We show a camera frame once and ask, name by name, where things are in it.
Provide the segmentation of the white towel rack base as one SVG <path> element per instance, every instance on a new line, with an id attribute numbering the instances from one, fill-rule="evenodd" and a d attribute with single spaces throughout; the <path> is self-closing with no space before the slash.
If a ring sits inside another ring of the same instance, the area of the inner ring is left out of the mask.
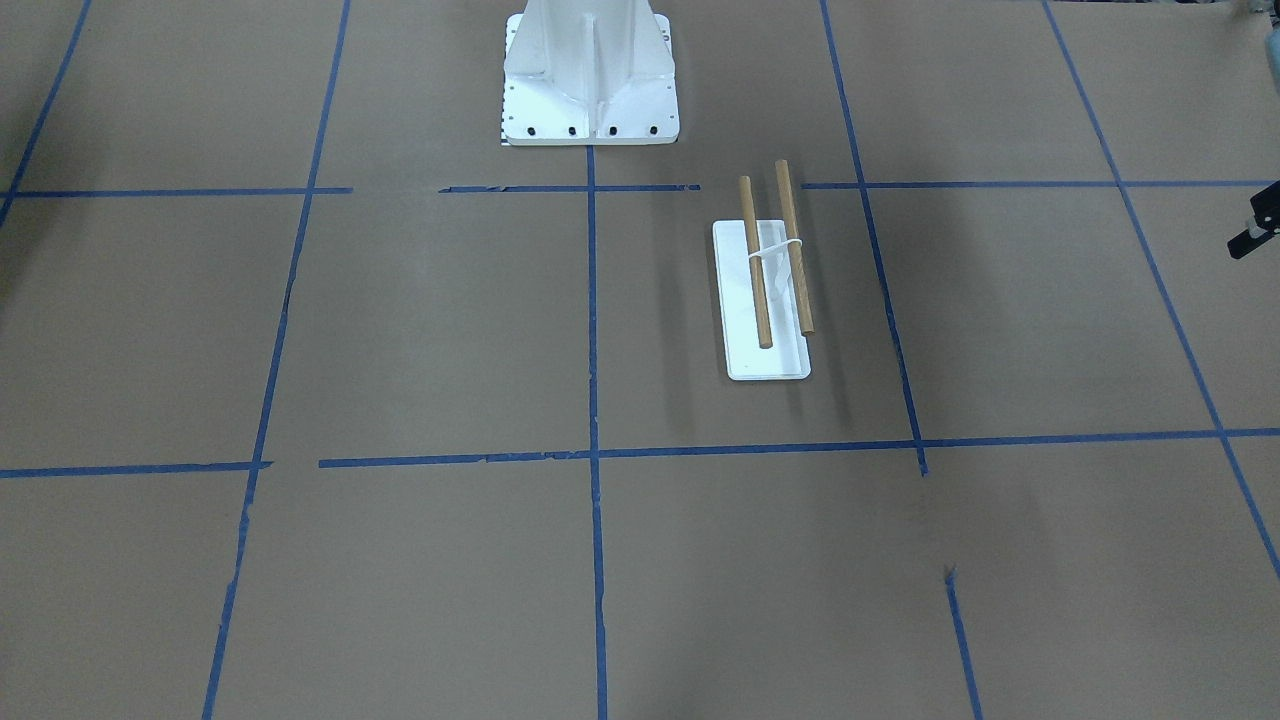
<path id="1" fill-rule="evenodd" d="M 785 242 L 781 219 L 758 222 L 760 245 Z M 772 348 L 759 348 L 748 268 L 744 223 L 717 220 L 712 225 L 716 284 L 719 300 L 727 375 L 736 382 L 804 380 L 812 373 L 808 340 L 800 332 L 795 300 L 768 293 Z"/>

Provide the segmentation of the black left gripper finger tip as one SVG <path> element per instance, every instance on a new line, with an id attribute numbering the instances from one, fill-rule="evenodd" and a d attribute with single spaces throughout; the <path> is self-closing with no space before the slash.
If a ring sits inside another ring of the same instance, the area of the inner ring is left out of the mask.
<path id="1" fill-rule="evenodd" d="M 1279 232 L 1279 181 L 1252 195 L 1245 229 L 1228 241 L 1228 254 L 1239 260 L 1256 251 Z"/>

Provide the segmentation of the white rack bracket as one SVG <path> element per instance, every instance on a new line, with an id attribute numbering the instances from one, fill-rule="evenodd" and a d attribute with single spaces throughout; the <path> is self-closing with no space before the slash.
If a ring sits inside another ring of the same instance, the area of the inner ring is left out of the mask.
<path id="1" fill-rule="evenodd" d="M 797 297 L 791 260 L 794 250 L 803 251 L 803 240 L 786 238 L 785 242 L 762 246 L 748 255 L 749 259 L 760 260 L 762 272 L 771 292 L 792 300 Z"/>

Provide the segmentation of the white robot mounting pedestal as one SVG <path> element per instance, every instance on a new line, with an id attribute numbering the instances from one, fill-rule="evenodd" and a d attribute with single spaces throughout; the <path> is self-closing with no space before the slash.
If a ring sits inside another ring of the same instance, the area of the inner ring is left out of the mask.
<path id="1" fill-rule="evenodd" d="M 677 142 L 672 26 L 649 1 L 529 1 L 504 41 L 502 143 Z"/>

